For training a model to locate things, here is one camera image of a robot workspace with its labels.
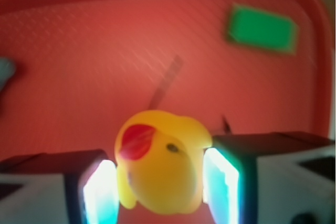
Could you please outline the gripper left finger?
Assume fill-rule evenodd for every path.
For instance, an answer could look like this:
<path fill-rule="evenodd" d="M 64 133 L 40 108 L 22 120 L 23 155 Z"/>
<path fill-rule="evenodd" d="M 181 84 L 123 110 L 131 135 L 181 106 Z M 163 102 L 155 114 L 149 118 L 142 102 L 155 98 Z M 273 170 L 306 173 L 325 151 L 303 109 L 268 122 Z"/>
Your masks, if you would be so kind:
<path fill-rule="evenodd" d="M 1 161 L 1 223 L 117 223 L 116 166 L 103 150 Z"/>

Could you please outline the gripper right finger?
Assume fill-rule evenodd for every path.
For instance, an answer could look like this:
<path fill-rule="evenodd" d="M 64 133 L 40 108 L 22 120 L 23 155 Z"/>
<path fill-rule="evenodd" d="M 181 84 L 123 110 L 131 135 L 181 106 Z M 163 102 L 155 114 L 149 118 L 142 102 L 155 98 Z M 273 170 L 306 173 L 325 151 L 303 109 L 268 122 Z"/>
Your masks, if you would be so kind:
<path fill-rule="evenodd" d="M 335 223 L 335 142 L 328 138 L 216 135 L 203 172 L 215 223 Z"/>

